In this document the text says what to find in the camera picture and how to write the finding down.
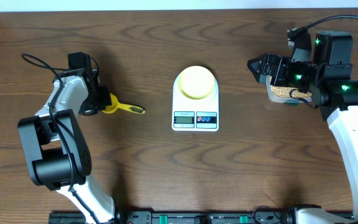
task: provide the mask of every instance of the wooden table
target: wooden table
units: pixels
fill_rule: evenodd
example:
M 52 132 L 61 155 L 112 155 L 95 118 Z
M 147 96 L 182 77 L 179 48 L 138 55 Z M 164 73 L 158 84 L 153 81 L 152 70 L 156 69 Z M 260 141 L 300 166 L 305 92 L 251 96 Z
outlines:
M 290 55 L 286 32 L 358 9 L 0 13 L 0 223 L 46 223 L 51 211 L 76 210 L 35 186 L 17 122 L 52 90 L 53 74 L 20 57 L 67 67 L 83 51 L 101 67 L 101 83 L 146 114 L 79 116 L 93 175 L 118 204 L 154 210 L 253 210 L 315 203 L 351 210 L 339 148 L 320 112 L 272 103 L 247 71 L 263 53 Z M 351 31 L 358 78 L 358 21 L 311 29 Z M 186 67 L 204 65 L 219 82 L 220 129 L 171 129 L 172 85 Z

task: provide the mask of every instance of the white wall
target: white wall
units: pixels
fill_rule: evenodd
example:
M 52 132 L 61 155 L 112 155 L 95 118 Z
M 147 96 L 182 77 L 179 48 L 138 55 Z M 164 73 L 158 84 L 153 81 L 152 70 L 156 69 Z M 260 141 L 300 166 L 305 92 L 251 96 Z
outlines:
M 0 12 L 358 7 L 358 0 L 0 0 Z

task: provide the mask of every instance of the grain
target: grain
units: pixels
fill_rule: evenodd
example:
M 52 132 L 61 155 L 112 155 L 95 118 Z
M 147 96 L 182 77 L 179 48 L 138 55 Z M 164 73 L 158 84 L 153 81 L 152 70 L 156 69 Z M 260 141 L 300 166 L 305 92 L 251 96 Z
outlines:
M 290 98 L 290 91 L 295 89 L 292 87 L 277 87 L 277 86 L 270 86 L 272 89 L 272 92 L 277 97 L 287 97 Z M 311 93 L 300 93 L 299 91 L 294 91 L 292 93 L 292 97 L 294 98 L 310 98 Z

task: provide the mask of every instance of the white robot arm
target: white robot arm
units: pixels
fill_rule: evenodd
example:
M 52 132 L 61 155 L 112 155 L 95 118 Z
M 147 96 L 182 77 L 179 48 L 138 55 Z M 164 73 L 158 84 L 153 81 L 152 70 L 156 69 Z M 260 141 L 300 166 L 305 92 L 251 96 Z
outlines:
M 111 104 L 110 96 L 105 86 L 98 86 L 98 70 L 92 71 L 89 55 L 73 53 L 68 55 L 68 60 L 70 70 L 60 74 L 61 81 L 54 81 L 44 107 L 18 124 L 29 174 L 36 185 L 46 185 L 69 198 L 87 223 L 117 222 L 114 200 L 90 174 L 91 157 L 76 122 L 78 113 L 90 115 L 105 109 Z M 66 143 L 62 148 L 67 145 L 71 161 L 62 148 L 42 150 L 41 145 L 58 140 Z
M 334 224 L 358 221 L 358 106 L 349 106 L 347 109 L 336 109 L 328 117 L 327 122 L 341 150 L 349 178 L 354 220 L 341 218 L 321 208 L 303 208 L 296 212 L 296 223 Z

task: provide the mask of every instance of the white scale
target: white scale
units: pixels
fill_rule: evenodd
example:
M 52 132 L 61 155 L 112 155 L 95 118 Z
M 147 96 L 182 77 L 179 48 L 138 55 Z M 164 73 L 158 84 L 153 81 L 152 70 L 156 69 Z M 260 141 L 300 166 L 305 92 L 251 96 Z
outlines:
M 186 68 L 175 79 L 172 100 L 172 129 L 217 131 L 219 129 L 219 86 L 206 68 Z

